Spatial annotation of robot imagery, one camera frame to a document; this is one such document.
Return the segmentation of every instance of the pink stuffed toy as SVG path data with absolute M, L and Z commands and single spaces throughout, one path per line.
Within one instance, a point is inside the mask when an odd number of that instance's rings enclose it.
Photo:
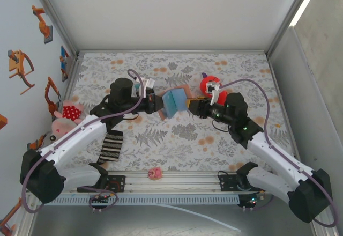
M 76 124 L 79 124 L 82 119 L 80 119 L 81 113 L 84 110 L 82 104 L 76 104 L 70 100 L 63 101 L 63 113 L 59 113 L 58 111 L 54 111 L 54 115 L 56 118 L 67 118 L 73 121 Z
M 73 128 L 75 128 L 77 125 L 73 121 L 67 119 L 67 118 L 58 118 L 55 121 L 53 121 L 53 124 L 51 125 L 51 136 L 50 140 L 55 141 L 60 138 L 62 138 L 64 135 L 66 135 L 69 131 L 71 131 Z
M 150 180 L 159 180 L 160 178 L 162 178 L 162 170 L 159 167 L 156 168 L 152 168 L 148 171 L 148 178 Z

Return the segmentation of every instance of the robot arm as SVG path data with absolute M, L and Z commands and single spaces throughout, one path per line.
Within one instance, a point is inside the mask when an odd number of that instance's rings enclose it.
M 26 188 L 42 203 L 53 201 L 63 190 L 81 186 L 105 188 L 108 172 L 98 164 L 65 169 L 66 163 L 77 152 L 85 149 L 94 139 L 104 135 L 124 119 L 124 115 L 113 116 L 130 110 L 132 114 L 146 112 L 151 114 L 163 108 L 162 98 L 155 94 L 146 94 L 138 104 L 140 97 L 132 97 L 132 81 L 119 78 L 111 84 L 110 95 L 90 111 L 90 115 L 68 134 L 53 142 L 40 152 L 28 150 L 23 156 L 20 183 L 32 167 L 45 155 L 27 181 Z
M 292 212 L 306 223 L 329 206 L 329 201 L 311 180 L 319 182 L 332 197 L 329 175 L 322 169 L 314 171 L 299 162 L 273 140 L 269 139 L 269 144 L 263 129 L 248 117 L 248 105 L 240 93 L 227 95 L 224 106 L 212 104 L 209 99 L 192 99 L 188 102 L 188 109 L 200 118 L 210 117 L 228 125 L 228 132 L 236 143 L 276 170 L 277 175 L 274 175 L 252 162 L 245 164 L 237 171 L 238 186 L 242 190 L 251 187 L 267 190 L 285 201 Z

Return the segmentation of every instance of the floral tablecloth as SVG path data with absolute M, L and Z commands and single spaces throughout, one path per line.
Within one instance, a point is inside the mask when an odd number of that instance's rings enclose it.
M 268 121 L 270 137 L 287 152 L 293 153 L 264 55 L 89 53 L 84 55 L 72 91 L 72 101 L 82 103 L 85 113 L 89 113 L 109 93 L 110 84 L 116 78 L 128 78 L 126 71 L 129 68 L 142 77 L 154 78 L 156 93 L 188 84 L 193 95 L 200 95 L 202 72 L 218 77 L 222 83 L 239 78 L 255 80 L 266 91 L 271 105 Z M 226 90 L 241 92 L 248 103 L 249 116 L 263 126 L 266 103 L 258 88 L 249 82 L 242 82 Z M 189 112 L 178 112 L 172 119 L 164 121 L 161 121 L 158 113 L 141 113 L 136 120 L 123 121 L 115 129 L 123 131 L 124 141 L 119 161 L 111 162 L 107 167 L 110 171 L 140 171 L 158 166 L 163 171 L 235 171 L 249 161 L 271 169 L 264 160 L 236 144 L 228 133 L 214 129 L 211 119 L 202 120 Z M 102 141 L 103 137 L 94 140 L 74 156 L 66 167 L 95 162 Z

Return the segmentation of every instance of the black and white striped sock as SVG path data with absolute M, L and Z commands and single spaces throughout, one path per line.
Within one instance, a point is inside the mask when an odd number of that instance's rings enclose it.
M 111 130 L 103 139 L 102 149 L 97 164 L 101 165 L 106 161 L 118 161 L 120 150 L 123 145 L 123 132 Z

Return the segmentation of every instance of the white cable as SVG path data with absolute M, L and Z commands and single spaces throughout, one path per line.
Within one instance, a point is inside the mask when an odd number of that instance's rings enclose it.
M 216 220 L 216 219 L 214 219 L 214 218 L 212 218 L 212 217 L 209 217 L 209 216 L 206 216 L 206 215 L 202 215 L 201 213 L 196 213 L 196 212 L 193 212 L 193 211 L 190 211 L 190 210 L 187 210 L 187 209 L 184 209 L 184 208 L 179 208 L 179 207 L 173 206 L 173 205 L 163 205 L 163 204 L 152 204 L 152 205 L 156 205 L 156 206 L 158 206 L 158 207 L 164 207 L 164 208 L 172 208 L 172 209 L 176 209 L 176 210 L 183 211 L 183 212 L 186 212 L 186 213 L 191 213 L 192 215 L 196 215 L 196 216 L 203 217 L 203 218 L 208 219 L 208 220 L 210 220 L 210 221 L 213 221 L 213 222 L 215 222 L 215 223 L 217 223 L 217 224 L 220 224 L 220 225 L 222 225 L 222 226 L 225 226 L 226 228 L 229 228 L 229 229 L 231 229 L 231 230 L 241 232 L 240 229 L 237 229 L 237 228 L 235 228 L 235 227 L 233 227 L 233 226 L 230 226 L 230 225 L 228 225 L 228 224 L 225 224 L 225 223 L 223 223 L 223 222 L 221 222 L 221 221 L 218 221 L 218 220 Z

